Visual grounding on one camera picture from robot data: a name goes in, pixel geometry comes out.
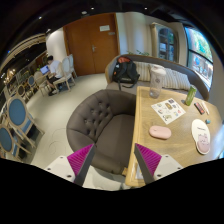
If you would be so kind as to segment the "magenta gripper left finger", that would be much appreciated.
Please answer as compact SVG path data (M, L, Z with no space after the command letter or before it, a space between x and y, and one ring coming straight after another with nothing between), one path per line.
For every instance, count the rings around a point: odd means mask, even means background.
M68 162L75 174L74 183L76 185L82 186L86 174L88 172L89 166L91 165L92 159L95 154L95 145L90 144L85 146L78 151L67 157Z

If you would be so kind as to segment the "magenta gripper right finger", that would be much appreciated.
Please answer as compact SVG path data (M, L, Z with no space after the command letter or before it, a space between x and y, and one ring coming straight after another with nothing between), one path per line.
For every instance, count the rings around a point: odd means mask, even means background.
M157 169L162 156L140 144L135 144L134 154L140 166L144 182L146 184L152 183L154 181L153 176L155 170Z

